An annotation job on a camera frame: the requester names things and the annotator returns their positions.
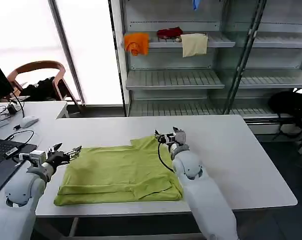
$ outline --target white table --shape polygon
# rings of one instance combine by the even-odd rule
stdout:
[[[7,103],[0,102],[0,106],[7,105]],[[66,101],[44,101],[44,102],[26,102],[24,105],[25,116],[35,116],[40,120],[34,125],[26,128],[25,130],[33,130],[35,132],[33,138],[30,140],[31,144],[40,145],[41,141],[45,138],[46,132],[51,130],[51,126],[57,118],[68,117],[66,110]],[[23,118],[22,111],[19,111],[15,116],[10,118],[10,124],[0,127],[0,139],[7,138],[10,134],[15,133],[13,129],[16,125],[20,124]],[[30,137],[30,134],[21,133],[14,137],[14,141],[25,142]],[[20,174],[25,174],[26,169],[30,166],[28,162],[24,163],[20,169],[11,178],[12,181],[18,178]],[[0,204],[5,200],[4,189],[0,191]]]
[[[6,106],[8,103],[0,102],[0,106]],[[25,130],[33,130],[38,136],[43,136],[47,127],[49,127],[52,122],[63,116],[68,118],[68,112],[66,110],[66,101],[43,101],[43,102],[25,102],[24,112],[25,116],[34,116],[40,120],[34,125],[30,126]],[[15,133],[13,129],[16,125],[21,123],[23,118],[22,111],[18,111],[15,116],[9,118],[10,124],[0,127],[0,139],[5,139],[10,134]],[[14,137],[15,141],[23,142],[28,139],[27,134],[20,134]],[[38,139],[36,136],[30,141],[31,144],[38,144]]]
[[[129,145],[130,139],[185,130],[187,143],[197,153],[233,210],[293,206],[297,200],[240,116],[158,116],[57,119],[40,149],[62,142],[62,150]],[[53,200],[66,166],[58,168],[36,209],[37,217],[98,217],[183,213],[184,201],[154,201],[55,206]]]

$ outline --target metal shelf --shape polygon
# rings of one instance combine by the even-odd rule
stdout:
[[[181,48],[182,43],[177,43],[174,39],[161,39],[158,38],[155,32],[148,32],[149,34],[149,48]],[[232,48],[235,46],[235,42],[229,40],[226,36],[224,36],[219,31],[211,31],[207,32],[208,35],[208,44],[207,47],[211,48]]]
[[[300,69],[247,69],[245,70],[240,89],[282,89],[302,88],[302,70]]]
[[[268,99],[235,99],[231,111],[229,114],[241,115],[244,119],[269,119],[278,118],[278,115],[274,113],[267,104]],[[289,115],[281,114],[281,117],[288,118]]]
[[[254,47],[302,49],[302,33],[258,32],[253,44]]]
[[[220,114],[208,100],[134,101],[129,116],[190,116]]]
[[[210,69],[192,70],[132,70],[126,82],[127,90],[186,90],[221,89],[215,72]]]

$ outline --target cream cloth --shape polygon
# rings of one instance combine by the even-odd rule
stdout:
[[[182,46],[183,57],[206,54],[208,37],[206,34],[183,34]]]

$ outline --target dark floor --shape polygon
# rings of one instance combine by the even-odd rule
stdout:
[[[88,110],[82,117],[120,117],[122,108]],[[289,142],[262,143],[284,180],[298,199],[298,205],[275,210],[251,231],[245,240],[302,240],[302,168],[298,166],[300,155],[296,145]],[[72,219],[58,218],[52,225],[67,234]],[[139,216],[125,218],[83,218],[79,222],[77,236],[120,236],[140,234],[171,234],[198,232],[192,215]],[[32,239],[44,239],[36,234]]]
[[[302,240],[302,166],[293,143],[262,143],[298,200],[295,207],[279,209],[263,219],[246,240]]]

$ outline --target computer mouse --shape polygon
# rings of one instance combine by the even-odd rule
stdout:
[[[39,118],[35,117],[35,116],[26,116],[22,119],[22,122],[20,124],[20,127],[23,129],[28,128],[29,126],[33,125],[34,123],[38,122]]]

